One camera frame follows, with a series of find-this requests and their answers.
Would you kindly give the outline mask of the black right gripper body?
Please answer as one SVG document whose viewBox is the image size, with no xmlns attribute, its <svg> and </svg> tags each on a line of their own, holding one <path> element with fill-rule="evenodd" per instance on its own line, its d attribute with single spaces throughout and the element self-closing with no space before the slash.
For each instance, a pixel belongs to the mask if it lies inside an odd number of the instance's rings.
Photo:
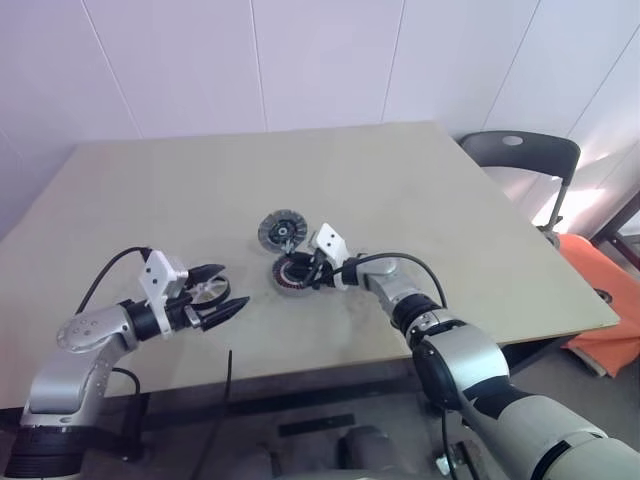
<svg viewBox="0 0 640 480">
<path fill-rule="evenodd" d="M 334 288 L 334 267 L 329 262 L 329 257 L 320 249 L 316 249 L 312 254 L 314 255 L 314 263 L 311 266 L 305 266 L 306 273 L 303 280 L 323 277 L 324 287 Z"/>
</svg>

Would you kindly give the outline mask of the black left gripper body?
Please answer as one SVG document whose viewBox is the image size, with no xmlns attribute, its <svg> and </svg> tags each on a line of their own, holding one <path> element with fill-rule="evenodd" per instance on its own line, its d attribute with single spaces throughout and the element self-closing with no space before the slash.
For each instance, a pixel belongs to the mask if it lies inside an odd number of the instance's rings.
<svg viewBox="0 0 640 480">
<path fill-rule="evenodd" d="M 165 313 L 173 331 L 201 327 L 202 317 L 192 306 L 192 301 L 193 297 L 188 292 L 166 301 Z"/>
</svg>

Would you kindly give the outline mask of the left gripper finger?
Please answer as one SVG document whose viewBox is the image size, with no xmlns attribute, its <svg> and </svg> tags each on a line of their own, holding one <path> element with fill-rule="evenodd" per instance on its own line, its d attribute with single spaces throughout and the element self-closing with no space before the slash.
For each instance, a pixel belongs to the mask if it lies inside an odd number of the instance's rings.
<svg viewBox="0 0 640 480">
<path fill-rule="evenodd" d="M 198 284 L 207 283 L 225 269 L 221 264 L 203 264 L 188 270 L 187 289 L 190 290 Z"/>
<path fill-rule="evenodd" d="M 200 319 L 201 330 L 210 330 L 234 317 L 250 301 L 249 297 L 241 297 L 225 301 Z"/>
</svg>

